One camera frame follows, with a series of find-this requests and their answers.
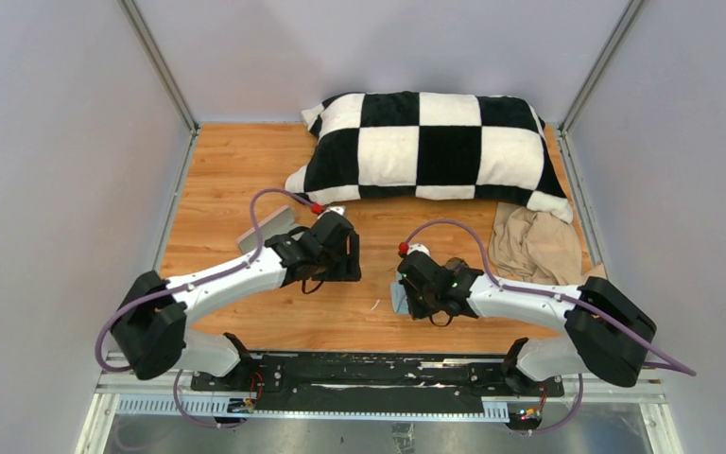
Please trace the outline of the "pink glasses case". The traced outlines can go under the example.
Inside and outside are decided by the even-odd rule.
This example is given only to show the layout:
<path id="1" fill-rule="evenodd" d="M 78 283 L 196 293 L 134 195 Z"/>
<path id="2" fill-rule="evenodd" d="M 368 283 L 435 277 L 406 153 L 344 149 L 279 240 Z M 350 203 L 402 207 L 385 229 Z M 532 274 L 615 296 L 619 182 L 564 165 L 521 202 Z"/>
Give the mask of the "pink glasses case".
<path id="1" fill-rule="evenodd" d="M 294 210 L 288 205 L 281 206 L 266 218 L 259 220 L 258 224 L 263 240 L 271 236 L 287 234 L 298 226 Z M 255 230 L 250 228 L 237 238 L 235 244 L 241 253 L 253 252 L 257 246 Z"/>

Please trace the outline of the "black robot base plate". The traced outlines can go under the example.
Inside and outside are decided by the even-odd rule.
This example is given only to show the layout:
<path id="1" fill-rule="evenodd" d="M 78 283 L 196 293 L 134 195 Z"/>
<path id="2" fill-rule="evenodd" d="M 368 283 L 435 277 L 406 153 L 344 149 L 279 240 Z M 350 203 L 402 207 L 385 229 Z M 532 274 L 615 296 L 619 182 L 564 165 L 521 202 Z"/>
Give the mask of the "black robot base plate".
<path id="1" fill-rule="evenodd" d="M 489 416 L 509 398 L 532 404 L 562 397 L 555 378 L 516 393 L 501 374 L 503 356 L 431 353 L 249 351 L 229 375 L 197 372 L 195 392 L 248 395 L 255 410 L 310 416 Z"/>

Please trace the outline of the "blue lens cloth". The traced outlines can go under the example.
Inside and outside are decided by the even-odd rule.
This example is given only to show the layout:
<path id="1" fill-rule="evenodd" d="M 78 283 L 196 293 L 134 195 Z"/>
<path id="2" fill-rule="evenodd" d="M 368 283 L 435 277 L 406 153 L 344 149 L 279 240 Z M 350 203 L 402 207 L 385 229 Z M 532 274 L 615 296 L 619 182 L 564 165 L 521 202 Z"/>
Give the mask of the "blue lens cloth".
<path id="1" fill-rule="evenodd" d="M 404 287 L 398 282 L 390 284 L 391 306 L 395 314 L 408 315 L 408 303 Z"/>

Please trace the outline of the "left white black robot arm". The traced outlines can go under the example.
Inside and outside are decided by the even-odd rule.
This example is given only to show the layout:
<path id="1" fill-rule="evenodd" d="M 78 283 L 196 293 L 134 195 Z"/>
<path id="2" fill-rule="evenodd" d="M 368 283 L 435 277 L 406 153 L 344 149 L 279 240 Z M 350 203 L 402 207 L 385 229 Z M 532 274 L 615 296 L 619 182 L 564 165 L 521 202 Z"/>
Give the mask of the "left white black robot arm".
<path id="1" fill-rule="evenodd" d="M 207 270 L 163 279 L 148 271 L 132 283 L 109 332 L 140 380 L 173 369 L 204 372 L 230 391 L 251 381 L 251 365 L 227 335 L 193 323 L 243 298 L 309 280 L 357 282 L 359 237 L 342 207 L 325 209 L 309 228 L 267 238 L 247 253 Z"/>

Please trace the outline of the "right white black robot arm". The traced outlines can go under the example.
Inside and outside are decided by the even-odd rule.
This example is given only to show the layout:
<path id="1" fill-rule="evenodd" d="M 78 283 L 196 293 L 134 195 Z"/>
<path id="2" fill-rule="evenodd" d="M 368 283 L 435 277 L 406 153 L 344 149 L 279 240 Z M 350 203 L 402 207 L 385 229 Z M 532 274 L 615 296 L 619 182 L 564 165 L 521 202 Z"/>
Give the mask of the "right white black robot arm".
<path id="1" fill-rule="evenodd" d="M 635 386 L 655 322 L 610 281 L 550 286 L 504 279 L 454 257 L 438 264 L 422 250 L 406 253 L 397 267 L 414 320 L 442 312 L 451 318 L 504 318 L 556 331 L 549 339 L 520 338 L 501 365 L 508 391 L 526 394 L 557 375 L 590 373 L 612 385 Z"/>

